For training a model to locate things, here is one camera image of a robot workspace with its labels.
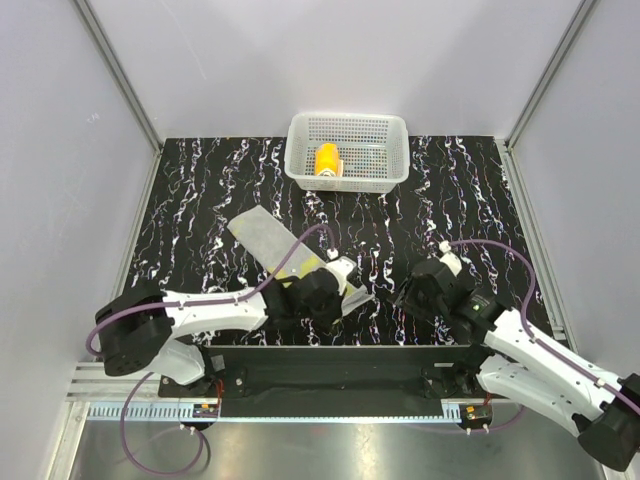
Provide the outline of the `grey towel yellow frog print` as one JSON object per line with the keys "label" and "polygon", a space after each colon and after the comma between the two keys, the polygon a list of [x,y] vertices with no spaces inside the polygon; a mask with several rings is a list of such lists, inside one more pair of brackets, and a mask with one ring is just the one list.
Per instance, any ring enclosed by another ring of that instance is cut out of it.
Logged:
{"label": "grey towel yellow frog print", "polygon": [[[298,237],[260,205],[233,218],[227,228],[239,244],[269,273],[273,273],[280,262],[287,259],[276,274],[277,279],[286,276],[303,277],[317,269],[325,269],[328,262],[343,256],[336,246],[329,244],[323,258],[307,247],[304,240],[291,255],[288,255]],[[373,295],[366,287],[356,287],[349,280],[342,301],[343,316],[372,298]]]}

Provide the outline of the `grey and orange towel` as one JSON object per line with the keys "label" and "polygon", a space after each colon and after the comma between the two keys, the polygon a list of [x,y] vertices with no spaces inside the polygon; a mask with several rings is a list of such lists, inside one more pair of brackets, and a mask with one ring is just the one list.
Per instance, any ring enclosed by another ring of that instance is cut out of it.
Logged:
{"label": "grey and orange towel", "polygon": [[315,151],[314,175],[341,177],[344,165],[336,144],[324,143]]}

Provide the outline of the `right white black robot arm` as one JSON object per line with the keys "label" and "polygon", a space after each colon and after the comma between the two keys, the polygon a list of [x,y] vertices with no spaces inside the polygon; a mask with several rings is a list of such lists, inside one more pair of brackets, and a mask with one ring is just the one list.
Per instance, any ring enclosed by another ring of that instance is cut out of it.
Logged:
{"label": "right white black robot arm", "polygon": [[581,358],[460,271],[446,256],[423,260],[395,300],[416,319],[441,318],[467,348],[451,367],[428,373],[432,393],[507,398],[564,428],[602,465],[625,471],[639,451],[638,375],[622,378]]}

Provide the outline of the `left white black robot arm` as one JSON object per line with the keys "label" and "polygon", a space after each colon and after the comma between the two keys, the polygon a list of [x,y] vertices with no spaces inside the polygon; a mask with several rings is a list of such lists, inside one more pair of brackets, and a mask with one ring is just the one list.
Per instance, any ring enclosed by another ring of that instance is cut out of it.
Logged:
{"label": "left white black robot arm", "polygon": [[329,326],[343,315],[346,276],[331,263],[302,277],[271,279],[236,292],[187,294],[143,284],[116,297],[95,315],[88,339],[99,340],[104,372],[122,377],[154,372],[196,396],[215,386],[205,354],[182,337],[203,332],[285,330],[304,319]]}

